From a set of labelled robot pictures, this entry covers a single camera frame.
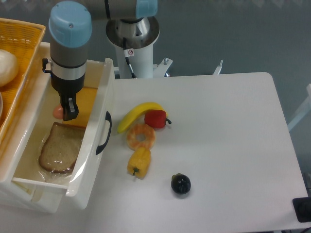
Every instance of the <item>wicker basket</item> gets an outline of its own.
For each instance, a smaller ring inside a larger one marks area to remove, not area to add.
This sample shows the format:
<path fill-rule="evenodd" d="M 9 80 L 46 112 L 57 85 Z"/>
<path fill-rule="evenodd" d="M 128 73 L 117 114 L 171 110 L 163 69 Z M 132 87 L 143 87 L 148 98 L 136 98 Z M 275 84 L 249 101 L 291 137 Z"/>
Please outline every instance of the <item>wicker basket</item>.
<path fill-rule="evenodd" d="M 3 98 L 0 143 L 3 141 L 18 107 L 30 66 L 44 32 L 45 26 L 43 25 L 0 18 L 0 49 L 14 54 L 17 57 L 19 68 L 17 76 L 7 85 L 0 87 Z"/>

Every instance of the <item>yellow bell pepper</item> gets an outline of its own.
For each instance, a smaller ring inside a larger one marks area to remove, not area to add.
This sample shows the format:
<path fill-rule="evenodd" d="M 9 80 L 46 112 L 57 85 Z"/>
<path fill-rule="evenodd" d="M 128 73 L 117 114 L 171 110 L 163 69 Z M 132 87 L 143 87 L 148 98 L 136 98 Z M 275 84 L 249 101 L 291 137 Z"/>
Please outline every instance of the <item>yellow bell pepper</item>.
<path fill-rule="evenodd" d="M 148 171 L 150 162 L 150 150 L 144 147 L 139 147 L 132 154 L 130 160 L 128 161 L 127 170 L 129 173 L 133 174 L 133 176 L 137 176 L 138 178 L 144 178 Z"/>

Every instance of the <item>slice of bread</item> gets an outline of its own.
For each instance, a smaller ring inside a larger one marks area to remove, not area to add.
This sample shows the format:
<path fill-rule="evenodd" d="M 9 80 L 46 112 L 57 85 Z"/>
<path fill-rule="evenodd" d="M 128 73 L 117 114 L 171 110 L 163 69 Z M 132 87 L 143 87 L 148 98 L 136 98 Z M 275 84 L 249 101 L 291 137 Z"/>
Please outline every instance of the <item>slice of bread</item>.
<path fill-rule="evenodd" d="M 53 123 L 50 135 L 44 143 L 39 164 L 47 171 L 68 173 L 74 168 L 85 128 Z"/>

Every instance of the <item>drawer handle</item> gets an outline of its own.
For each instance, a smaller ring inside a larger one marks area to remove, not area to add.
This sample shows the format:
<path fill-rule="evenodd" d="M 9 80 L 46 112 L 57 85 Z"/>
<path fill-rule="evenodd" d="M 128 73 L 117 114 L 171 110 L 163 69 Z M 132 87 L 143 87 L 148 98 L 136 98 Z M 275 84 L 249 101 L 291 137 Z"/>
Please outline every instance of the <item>drawer handle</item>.
<path fill-rule="evenodd" d="M 108 136 L 107 136 L 107 139 L 106 139 L 105 143 L 102 144 L 102 145 L 100 145 L 100 146 L 98 146 L 98 147 L 96 148 L 96 155 L 100 154 L 100 153 L 105 149 L 105 147 L 106 147 L 107 144 L 108 144 L 109 138 L 110 138 L 111 126 L 112 126 L 112 119 L 111 119 L 111 115 L 110 115 L 110 113 L 109 113 L 108 111 L 106 112 L 106 118 L 105 118 L 105 120 L 107 120 L 107 121 L 109 122 L 109 132 L 108 132 Z"/>

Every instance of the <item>light blue robot joint cap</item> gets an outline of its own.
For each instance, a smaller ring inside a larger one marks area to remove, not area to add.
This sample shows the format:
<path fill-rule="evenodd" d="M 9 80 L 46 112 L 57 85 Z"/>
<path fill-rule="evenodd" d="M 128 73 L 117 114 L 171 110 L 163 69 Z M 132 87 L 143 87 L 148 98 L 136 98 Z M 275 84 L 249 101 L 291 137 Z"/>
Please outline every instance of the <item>light blue robot joint cap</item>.
<path fill-rule="evenodd" d="M 68 48 L 77 48 L 91 37 L 91 15 L 77 2 L 62 1 L 51 10 L 49 29 L 56 42 Z"/>
<path fill-rule="evenodd" d="M 137 0 L 136 18 L 155 16 L 157 13 L 157 0 Z"/>

